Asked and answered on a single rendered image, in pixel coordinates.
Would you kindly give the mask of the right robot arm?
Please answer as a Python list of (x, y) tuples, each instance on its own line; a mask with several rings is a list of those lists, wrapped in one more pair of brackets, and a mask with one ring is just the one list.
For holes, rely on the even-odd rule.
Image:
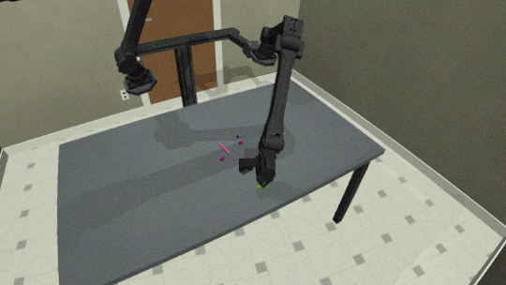
[(144, 69), (135, 56), (151, 2), (152, 0), (134, 0), (123, 41), (114, 52), (118, 72), (127, 74), (125, 79), (128, 90), (154, 81), (149, 68)]

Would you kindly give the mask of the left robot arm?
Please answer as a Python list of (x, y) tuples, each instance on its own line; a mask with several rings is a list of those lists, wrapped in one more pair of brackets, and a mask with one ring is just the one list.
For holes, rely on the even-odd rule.
[[(275, 177), (276, 154), (279, 154), (285, 145), (283, 119), (292, 66), (295, 57), (301, 59), (304, 52), (303, 26), (304, 20), (284, 15), (283, 22), (275, 27), (263, 26), (260, 34), (261, 44), (258, 49), (252, 50), (259, 60), (276, 59), (275, 53), (277, 53), (278, 66), (270, 112), (259, 142), (259, 155), (256, 158), (239, 158), (239, 173), (241, 174), (249, 173), (254, 170), (253, 167), (256, 167), (256, 176), (265, 180)], [(267, 40), (273, 38), (275, 42)]]

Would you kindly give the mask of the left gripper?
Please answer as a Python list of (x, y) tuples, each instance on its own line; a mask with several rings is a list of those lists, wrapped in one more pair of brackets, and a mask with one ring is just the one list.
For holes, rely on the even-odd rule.
[[(266, 181), (262, 181), (262, 180), (264, 180), (264, 179), (262, 179), (260, 176), (257, 176), (257, 182), (260, 184), (260, 186), (261, 186), (262, 188), (265, 188), (265, 187), (266, 187), (269, 183), (271, 183), (271, 182), (269, 182), (269, 181), (274, 181), (274, 178), (273, 178), (273, 179), (270, 179), (270, 180), (266, 180)], [(265, 183), (265, 182), (266, 182), (266, 183)], [(264, 183), (265, 183), (265, 184), (264, 184)], [(264, 184), (264, 185), (263, 185), (263, 184)]]

